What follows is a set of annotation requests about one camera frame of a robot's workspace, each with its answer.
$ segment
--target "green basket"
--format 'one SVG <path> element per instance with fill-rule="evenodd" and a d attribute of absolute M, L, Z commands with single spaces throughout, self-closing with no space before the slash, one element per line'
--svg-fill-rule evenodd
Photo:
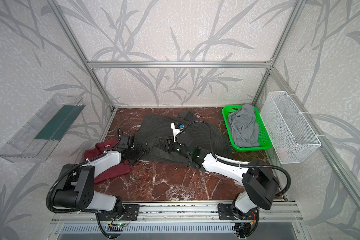
<path fill-rule="evenodd" d="M 229 140 L 231 141 L 233 149 L 235 151 L 237 151 L 237 152 L 250 152 L 250 151 L 260 151 L 260 150 L 271 148 L 272 147 L 271 139 L 268 136 L 267 130 L 265 129 L 263 120 L 261 119 L 260 113 L 257 110 L 257 108 L 254 108 L 254 112 L 255 112 L 255 115 L 256 115 L 256 121 L 255 122 L 257 122 L 259 124 L 259 144 L 260 144 L 260 146 L 259 147 L 240 148 L 240 147 L 236 146 L 233 143 L 232 136 L 231 136 L 231 131 L 230 131 L 230 128 L 228 126 L 228 115 L 235 112 L 237 109 L 241 108 L 242 106 L 243 105 L 226 106 L 222 110 L 225 125 L 226 125 L 227 130 L 228 130 Z"/>

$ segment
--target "red garment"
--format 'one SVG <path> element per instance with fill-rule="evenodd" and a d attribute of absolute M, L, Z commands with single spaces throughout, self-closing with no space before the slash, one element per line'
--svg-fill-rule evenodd
<path fill-rule="evenodd" d="M 119 163 L 118 165 L 110 167 L 108 170 L 102 172 L 97 177 L 95 177 L 95 184 L 107 179 L 120 177 L 128 174 L 132 169 L 134 169 L 134 166 L 129 165 L 128 161 L 125 161 L 124 163 Z"/>
<path fill-rule="evenodd" d="M 111 139 L 105 142 L 99 142 L 95 145 L 95 148 L 97 148 L 101 153 L 103 153 L 105 150 L 108 150 L 110 148 L 112 148 L 113 146 L 115 146 L 115 144 L 118 142 L 118 139 Z"/>
<path fill-rule="evenodd" d="M 86 150 L 84 152 L 84 161 L 88 158 L 94 158 L 96 156 L 99 156 L 102 154 L 105 150 L 108 150 L 118 142 L 118 139 L 112 139 L 105 142 L 99 142 L 95 145 L 94 149 Z M 134 166 L 129 165 L 128 161 L 124 161 L 124 163 L 119 163 L 116 166 L 113 166 L 106 171 L 102 172 L 95 178 L 95 184 L 99 183 L 101 181 L 120 177 L 122 175 L 128 174 L 132 169 L 134 169 Z"/>
<path fill-rule="evenodd" d="M 100 155 L 100 152 L 97 148 L 95 149 L 90 149 L 90 150 L 86 150 L 84 152 L 84 161 L 88 158 L 88 159 L 92 159 L 94 157 L 97 157 Z"/>

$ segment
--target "leaf-patterned wallpaper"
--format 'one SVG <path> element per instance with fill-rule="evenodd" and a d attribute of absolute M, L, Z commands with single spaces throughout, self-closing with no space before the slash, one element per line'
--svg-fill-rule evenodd
<path fill-rule="evenodd" d="M 263 73 L 262 68 L 104 68 L 96 72 L 115 106 L 133 107 L 251 103 Z M 199 80 L 194 81 L 192 74 L 199 74 Z"/>
<path fill-rule="evenodd" d="M 98 141 L 109 108 L 46 3 L 0 1 L 0 147 L 55 94 L 82 96 L 82 113 L 44 163 L 0 158 L 0 240 L 41 239 L 45 196 L 61 167 Z"/>
<path fill-rule="evenodd" d="M 306 4 L 276 68 L 360 182 L 360 0 Z M 283 167 L 314 239 L 360 239 L 360 211 L 320 151 Z"/>
<path fill-rule="evenodd" d="M 91 61 L 267 61 L 295 0 L 58 3 Z M 250 102 L 264 71 L 136 68 L 96 74 L 116 106 L 226 106 Z"/>
<path fill-rule="evenodd" d="M 92 61 L 269 60 L 294 0 L 58 0 Z"/>

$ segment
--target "gray cloth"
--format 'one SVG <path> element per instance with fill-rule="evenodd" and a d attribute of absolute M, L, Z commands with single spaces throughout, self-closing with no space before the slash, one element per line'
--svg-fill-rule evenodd
<path fill-rule="evenodd" d="M 259 147 L 259 124 L 250 104 L 245 104 L 228 116 L 232 140 L 236 146 Z"/>

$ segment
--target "mounting plate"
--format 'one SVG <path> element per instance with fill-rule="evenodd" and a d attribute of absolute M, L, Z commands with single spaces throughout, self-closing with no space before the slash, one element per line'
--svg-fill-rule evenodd
<path fill-rule="evenodd" d="M 139 214 L 139 204 L 123 204 L 124 205 L 124 215 L 118 219 L 118 221 L 136 221 Z M 112 221 L 112 218 L 117 218 L 117 214 L 111 211 L 101 211 L 99 213 L 100 221 Z"/>
<path fill-rule="evenodd" d="M 223 204 L 219 203 L 217 205 L 217 209 L 219 210 L 219 219 L 220 220 L 238 220 L 233 216 L 231 204 Z M 251 212 L 255 212 L 255 209 L 251 209 L 249 212 L 247 212 L 246 218 L 243 220 L 253 220 L 254 215 Z"/>

